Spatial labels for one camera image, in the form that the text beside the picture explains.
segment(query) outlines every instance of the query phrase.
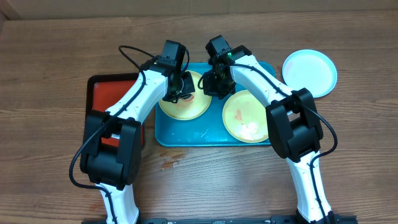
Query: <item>yellow plate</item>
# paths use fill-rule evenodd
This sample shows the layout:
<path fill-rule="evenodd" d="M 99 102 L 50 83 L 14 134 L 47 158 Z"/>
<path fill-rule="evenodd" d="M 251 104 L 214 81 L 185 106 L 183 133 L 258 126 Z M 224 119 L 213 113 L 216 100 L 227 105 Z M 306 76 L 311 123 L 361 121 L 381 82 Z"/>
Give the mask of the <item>yellow plate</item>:
<path fill-rule="evenodd" d="M 242 142 L 257 143 L 268 138 L 266 109 L 248 90 L 226 101 L 223 122 L 228 132 Z"/>
<path fill-rule="evenodd" d="M 192 75 L 192 80 L 195 85 L 195 92 L 192 93 L 193 99 L 182 100 L 179 99 L 178 103 L 159 101 L 159 106 L 162 111 L 169 115 L 171 118 L 178 120 L 194 119 L 202 115 L 211 103 L 211 96 L 203 93 L 203 90 L 196 88 L 201 75 L 194 71 L 189 71 Z"/>

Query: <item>tray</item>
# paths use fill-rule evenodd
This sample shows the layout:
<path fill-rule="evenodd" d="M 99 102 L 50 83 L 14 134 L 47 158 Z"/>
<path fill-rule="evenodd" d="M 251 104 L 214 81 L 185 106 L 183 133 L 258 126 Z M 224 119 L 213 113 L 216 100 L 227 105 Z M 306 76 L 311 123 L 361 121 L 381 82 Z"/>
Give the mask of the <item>tray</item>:
<path fill-rule="evenodd" d="M 275 76 L 272 66 L 266 62 L 259 64 L 271 75 Z M 204 74 L 211 66 L 207 63 L 190 63 L 188 70 Z M 245 90 L 236 84 L 236 91 Z M 159 104 L 155 106 L 155 138 L 163 146 L 195 147 L 195 146 L 253 146 L 271 145 L 269 140 L 259 143 L 241 142 L 226 130 L 223 123 L 223 107 L 231 95 L 219 100 L 211 99 L 209 108 L 198 118 L 189 121 L 179 121 L 167 116 Z"/>

